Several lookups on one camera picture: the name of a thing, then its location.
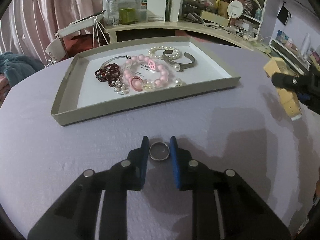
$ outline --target cardboard tray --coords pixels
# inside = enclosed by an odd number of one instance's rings
[[[119,55],[147,55],[148,49],[153,46],[174,46],[195,57],[196,65],[183,72],[175,72],[167,65],[169,81],[181,78],[184,81],[183,86],[175,87],[171,82],[166,88],[156,91],[136,92],[131,89],[129,94],[121,96],[115,93],[107,82],[99,82],[96,79],[95,70],[108,59]],[[119,59],[115,63],[121,65],[124,59]],[[190,37],[124,41],[87,50],[74,57],[60,84],[51,115],[64,126],[141,106],[233,88],[238,85],[239,79],[240,76],[208,49],[205,43],[197,42]]]

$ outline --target lavender tablecloth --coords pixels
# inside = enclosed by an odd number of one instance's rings
[[[27,236],[54,200],[86,169],[103,171],[140,146],[175,135],[209,168],[236,170],[292,232],[312,204],[319,167],[319,122],[303,108],[292,122],[258,52],[207,44],[241,75],[235,89],[149,106],[67,127],[50,116],[65,60],[10,91],[0,109],[0,203]],[[170,159],[148,162],[145,187],[128,193],[128,239],[191,239],[191,192],[179,192]]]

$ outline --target jewelry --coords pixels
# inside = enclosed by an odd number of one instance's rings
[[[121,81],[121,72],[120,72],[120,67],[113,63],[107,65],[109,62],[118,59],[118,58],[127,58],[129,59],[130,57],[128,56],[119,56],[119,57],[114,57],[112,59],[107,60],[104,62],[100,69],[98,69],[95,72],[96,78],[100,82],[108,82],[108,85],[110,87],[114,88],[114,91],[118,93],[119,95],[125,95],[128,93],[128,88],[127,86]]]
[[[149,56],[150,57],[154,57],[156,59],[159,59],[159,60],[162,60],[163,59],[163,56],[160,55],[156,55],[156,51],[157,50],[161,50],[161,49],[170,49],[172,50],[172,52],[170,54],[173,54],[171,56],[167,56],[171,59],[176,59],[176,58],[180,58],[182,57],[182,52],[180,50],[178,50],[177,48],[173,48],[173,47],[165,47],[165,46],[158,46],[158,47],[153,47],[151,49],[149,49]]]
[[[149,149],[151,159],[155,161],[164,161],[170,155],[170,148],[164,142],[155,142]]]
[[[177,63],[172,60],[172,57],[166,55],[166,54],[171,54],[171,53],[172,53],[172,49],[165,50],[163,52],[162,58],[169,65],[173,66],[175,71],[184,71],[186,68],[191,68],[195,65],[196,60],[191,54],[186,53],[186,52],[184,53],[184,56],[191,60],[190,63]]]
[[[151,70],[158,71],[160,73],[160,77],[151,81],[147,79],[142,80],[142,78],[138,76],[133,76],[130,68],[138,62],[146,62]],[[127,59],[125,63],[127,68],[124,70],[124,78],[135,91],[152,91],[155,88],[163,87],[168,82],[169,72],[166,70],[165,66],[163,64],[157,65],[149,56],[144,56],[143,54],[140,54],[139,56],[132,56],[130,59]]]

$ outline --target bracelet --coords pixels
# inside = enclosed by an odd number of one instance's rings
[[[153,47],[153,48],[149,49],[149,53],[148,54],[149,54],[150,57],[162,60],[163,59],[162,55],[158,56],[158,55],[155,54],[157,50],[161,50],[161,49],[170,49],[170,50],[172,50],[171,54],[173,54],[173,55],[167,56],[167,57],[169,57],[171,59],[176,59],[176,58],[182,57],[182,52],[180,50],[178,50],[177,48],[165,47],[165,46]]]
[[[101,65],[100,69],[95,72],[95,76],[100,82],[108,82],[108,85],[113,87],[114,91],[119,95],[125,95],[129,91],[127,86],[121,81],[120,67],[115,63],[108,65],[109,62],[118,58],[127,58],[127,56],[119,56],[107,60]]]
[[[186,68],[191,68],[195,65],[196,60],[191,54],[186,53],[186,52],[184,53],[184,56],[191,60],[190,63],[177,63],[172,60],[172,57],[166,55],[166,54],[171,54],[171,53],[172,53],[172,49],[165,50],[163,52],[162,58],[169,65],[173,66],[175,71],[184,71]]]
[[[158,72],[160,72],[160,77],[154,81],[151,81],[147,79],[142,80],[142,78],[138,76],[133,76],[130,68],[138,62],[146,62],[151,70],[158,70]],[[149,56],[144,56],[143,54],[140,54],[139,56],[132,56],[129,57],[125,63],[126,69],[124,70],[124,78],[135,91],[152,91],[155,88],[163,87],[168,82],[169,72],[166,70],[165,66],[163,64],[156,65],[156,63]]]

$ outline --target pink curtain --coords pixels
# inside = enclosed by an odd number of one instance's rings
[[[102,0],[13,0],[0,20],[0,52],[12,51],[46,62],[55,32],[102,11]]]

